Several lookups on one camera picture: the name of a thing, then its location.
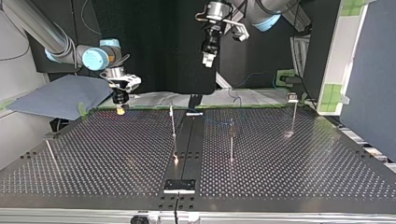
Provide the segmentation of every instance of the blue mat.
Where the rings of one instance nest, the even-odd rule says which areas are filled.
[[[19,98],[7,108],[13,111],[75,120],[81,111],[101,104],[112,92],[105,80],[65,76]]]

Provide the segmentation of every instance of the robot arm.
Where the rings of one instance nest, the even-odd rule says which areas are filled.
[[[210,0],[203,13],[195,15],[197,21],[204,21],[206,25],[205,40],[202,44],[204,54],[203,64],[212,67],[213,61],[219,54],[220,38],[225,34],[226,25],[233,27],[233,39],[245,41],[249,38],[244,24],[233,21],[235,11],[244,10],[247,19],[262,32],[268,31],[279,20],[278,12],[290,0]]]
[[[122,57],[117,39],[104,39],[99,47],[79,45],[65,31],[50,21],[29,0],[4,0],[4,6],[12,18],[46,49],[47,57],[56,63],[71,63],[75,67],[86,66],[92,71],[105,70],[101,77],[106,79],[113,90],[113,103],[118,114],[125,113],[124,107],[129,93],[141,83],[141,79],[126,74],[123,68],[129,55]]]

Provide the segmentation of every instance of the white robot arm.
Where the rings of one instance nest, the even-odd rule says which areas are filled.
[[[125,113],[124,107],[129,93],[141,83],[137,76],[125,73],[123,63],[129,55],[122,57],[120,42],[117,39],[103,39],[99,47],[76,46],[74,41],[56,23],[50,21],[29,0],[4,0],[7,13],[17,23],[44,46],[47,57],[56,63],[71,63],[75,67],[85,66],[92,71],[102,71],[113,90],[113,103],[118,114]]]

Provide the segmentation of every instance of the wire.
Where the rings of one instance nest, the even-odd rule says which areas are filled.
[[[67,35],[67,33],[62,29],[60,25],[55,23],[55,25],[58,27],[58,29],[64,34],[64,39],[66,40],[66,46],[64,48],[64,51],[62,53],[51,53],[53,57],[55,58],[62,58],[70,53],[71,50],[73,50],[73,61],[74,61],[74,66],[77,69],[78,68],[78,63],[77,63],[77,48],[74,40]]]
[[[0,11],[3,11],[3,14],[4,14],[4,16],[6,17],[6,19],[14,26],[14,28],[15,28],[25,39],[27,39],[26,34],[18,28],[18,26],[11,20],[11,18],[10,18],[10,17],[7,15],[7,13],[4,11],[4,8],[3,8],[3,1],[2,1],[0,4],[1,4],[1,5],[0,5]]]
[[[297,4],[299,4],[301,2],[301,0],[296,1],[293,5],[291,5],[290,7],[288,7],[286,10],[283,11],[273,11],[268,9],[263,3],[262,0],[256,0],[257,5],[259,5],[259,7],[266,13],[270,14],[270,15],[283,15],[286,12],[288,12],[289,10],[291,10],[292,8],[294,8]]]
[[[0,62],[10,61],[10,60],[14,60],[14,59],[19,59],[19,58],[25,56],[27,54],[27,52],[29,52],[29,49],[30,49],[30,46],[28,45],[27,46],[27,50],[23,54],[15,56],[15,57],[12,57],[12,58],[0,59]]]
[[[294,62],[295,62],[295,64],[296,64],[296,75],[297,75],[297,77],[299,77],[300,78],[300,80],[301,80],[301,83],[303,84],[303,88],[304,88],[304,91],[306,92],[306,95],[308,96],[308,98],[311,100],[311,103],[312,103],[312,105],[314,106],[314,108],[318,111],[318,106],[317,105],[315,105],[315,103],[314,103],[314,99],[312,98],[312,96],[309,94],[309,91],[308,91],[308,89],[306,88],[306,86],[305,86],[305,83],[304,83],[304,79],[303,79],[303,77],[301,76],[301,74],[300,74],[300,68],[299,68],[299,64],[298,64],[298,62],[297,62],[297,51],[296,51],[296,47],[295,47],[295,37],[296,37],[296,29],[295,29],[295,26],[296,26],[296,23],[297,23],[297,17],[298,17],[298,11],[299,11],[299,7],[297,7],[297,10],[296,10],[296,16],[294,17],[294,23],[293,23],[293,27],[294,27],[294,34],[293,34],[293,37],[292,37],[292,40],[293,40],[293,51],[294,51]]]
[[[87,24],[87,22],[85,22],[85,20],[84,20],[84,9],[85,9],[85,6],[87,6],[87,3],[88,3],[88,0],[85,1],[84,5],[82,6],[82,9],[81,9],[81,20],[82,20],[82,23],[84,23],[85,27],[87,27],[90,31],[92,31],[92,32],[94,32],[94,33],[96,33],[96,34],[98,34],[98,35],[101,35],[100,32],[93,30],[93,29]]]
[[[256,75],[266,75],[266,74],[265,74],[265,72],[252,73],[252,74],[248,75],[247,78],[245,78],[245,80],[243,82],[241,82],[239,85],[234,86],[234,88],[238,88],[238,87],[241,87],[241,86],[245,85],[251,77],[256,76]]]
[[[177,216],[177,204],[178,204],[178,196],[180,195],[180,193],[177,194],[177,199],[176,199],[176,205],[175,205],[175,224],[178,224],[178,216]]]

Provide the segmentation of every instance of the white wall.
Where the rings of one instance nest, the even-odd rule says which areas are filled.
[[[0,60],[23,54],[28,47],[26,38],[0,11]],[[0,61],[0,104],[15,99],[45,85],[43,74],[35,71],[32,53]],[[0,111],[0,170],[21,154],[38,146],[50,131],[50,118]]]
[[[347,85],[351,74],[355,50],[360,38],[361,27],[363,26],[366,16],[367,6],[362,7],[359,16],[339,16],[334,36],[332,39],[332,48],[330,51],[321,92],[318,101],[318,107],[322,102],[324,86],[326,84],[341,85],[341,94],[347,92]],[[340,116],[343,104],[339,103],[335,112],[323,112],[318,110],[322,116]]]

